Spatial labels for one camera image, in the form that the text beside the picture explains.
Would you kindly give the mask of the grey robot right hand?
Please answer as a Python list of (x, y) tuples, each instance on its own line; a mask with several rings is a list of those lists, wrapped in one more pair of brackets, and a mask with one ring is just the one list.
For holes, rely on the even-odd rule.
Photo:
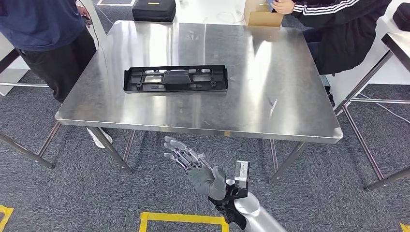
[(196, 192), (214, 200), (223, 200), (226, 195), (226, 174), (219, 166), (211, 167), (204, 154), (199, 154), (183, 142), (166, 136), (164, 153), (166, 158), (178, 164), (186, 174)]

